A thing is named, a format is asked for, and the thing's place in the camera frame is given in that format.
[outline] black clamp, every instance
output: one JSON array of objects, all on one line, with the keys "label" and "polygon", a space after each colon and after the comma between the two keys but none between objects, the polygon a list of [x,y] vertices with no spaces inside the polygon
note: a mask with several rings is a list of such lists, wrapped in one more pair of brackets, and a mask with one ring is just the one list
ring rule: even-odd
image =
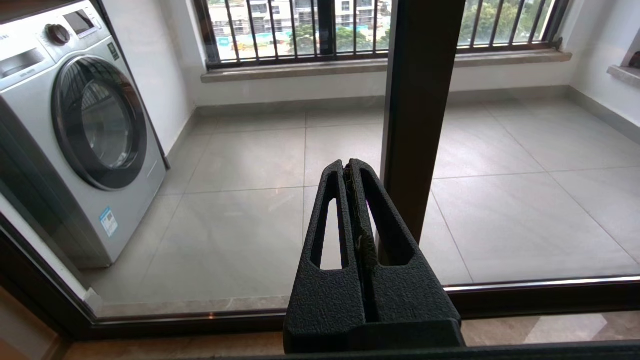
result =
[{"label": "black clamp", "polygon": [[[336,199],[342,270],[321,270]],[[378,260],[371,209],[384,265]],[[464,347],[460,315],[375,171],[352,159],[322,175],[284,323],[287,354]]]}]

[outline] tiled floor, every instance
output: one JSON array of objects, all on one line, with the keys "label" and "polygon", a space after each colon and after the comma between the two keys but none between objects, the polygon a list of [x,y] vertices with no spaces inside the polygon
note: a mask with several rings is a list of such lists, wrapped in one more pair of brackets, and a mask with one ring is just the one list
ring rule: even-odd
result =
[{"label": "tiled floor", "polygon": [[[640,340],[640,313],[527,316],[468,320],[462,334],[469,347]],[[282,333],[75,343],[65,360],[212,359],[284,354]]]},{"label": "tiled floor", "polygon": [[[291,291],[322,170],[378,170],[382,109],[200,119],[106,304]],[[420,247],[443,284],[640,274],[640,145],[567,101],[447,109]],[[340,267],[329,214],[323,267]]]}]

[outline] washing machine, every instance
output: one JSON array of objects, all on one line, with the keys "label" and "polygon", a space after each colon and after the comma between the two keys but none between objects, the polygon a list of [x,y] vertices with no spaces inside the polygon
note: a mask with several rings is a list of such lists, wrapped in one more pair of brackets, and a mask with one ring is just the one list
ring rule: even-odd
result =
[{"label": "washing machine", "polygon": [[[60,248],[78,268],[112,265],[166,168],[122,54],[91,2],[0,25],[0,102],[12,113],[7,121],[19,123],[7,128],[24,130],[66,187],[49,191],[48,201],[57,201],[50,206],[81,210]],[[73,199],[61,199],[65,192]]]}]

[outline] washing machine door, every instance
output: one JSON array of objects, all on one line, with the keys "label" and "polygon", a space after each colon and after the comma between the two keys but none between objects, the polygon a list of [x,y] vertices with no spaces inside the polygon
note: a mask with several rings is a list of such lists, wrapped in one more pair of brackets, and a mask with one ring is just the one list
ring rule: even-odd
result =
[{"label": "washing machine door", "polygon": [[137,178],[147,152],[147,125],[125,74],[96,56],[73,58],[58,74],[52,110],[60,148],[80,177],[106,191]]}]

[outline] glass door frame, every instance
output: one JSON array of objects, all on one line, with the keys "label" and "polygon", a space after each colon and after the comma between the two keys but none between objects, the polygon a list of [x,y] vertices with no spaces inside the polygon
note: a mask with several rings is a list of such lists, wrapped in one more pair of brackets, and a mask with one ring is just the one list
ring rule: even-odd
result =
[{"label": "glass door frame", "polygon": [[[382,180],[419,241],[465,0],[394,0]],[[419,26],[423,31],[412,31]],[[425,33],[438,34],[421,44]],[[12,160],[1,151],[0,163]],[[4,167],[0,180],[14,169]],[[28,192],[34,185],[21,182]],[[0,215],[0,285],[73,341],[281,331],[285,309],[98,319]],[[640,276],[445,288],[463,319],[640,309]]]}]

